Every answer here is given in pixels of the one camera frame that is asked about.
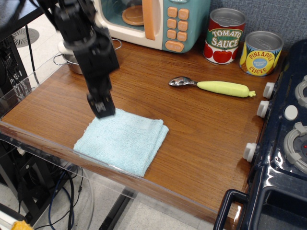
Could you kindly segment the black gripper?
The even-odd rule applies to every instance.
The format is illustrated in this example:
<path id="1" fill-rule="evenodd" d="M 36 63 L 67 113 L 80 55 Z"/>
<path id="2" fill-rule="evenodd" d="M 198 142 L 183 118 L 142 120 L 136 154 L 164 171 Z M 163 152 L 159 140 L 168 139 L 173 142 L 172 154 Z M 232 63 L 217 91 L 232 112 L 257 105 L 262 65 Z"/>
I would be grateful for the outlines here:
<path id="1" fill-rule="evenodd" d="M 73 52 L 89 90 L 87 101 L 95 116 L 101 119 L 116 113 L 109 93 L 112 88 L 109 74 L 119 68 L 119 63 L 109 30 L 95 27 L 94 31 L 90 43 Z"/>

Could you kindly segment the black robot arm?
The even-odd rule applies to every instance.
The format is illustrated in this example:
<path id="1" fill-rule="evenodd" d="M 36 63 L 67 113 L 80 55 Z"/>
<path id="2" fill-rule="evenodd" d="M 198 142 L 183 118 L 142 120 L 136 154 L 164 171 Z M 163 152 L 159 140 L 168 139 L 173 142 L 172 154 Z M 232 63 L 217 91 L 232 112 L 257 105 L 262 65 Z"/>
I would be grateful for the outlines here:
<path id="1" fill-rule="evenodd" d="M 95 23 L 93 1 L 40 0 L 38 4 L 62 35 L 64 47 L 73 52 L 85 78 L 87 100 L 95 116 L 114 115 L 109 75 L 119 68 L 119 63 L 109 30 Z"/>

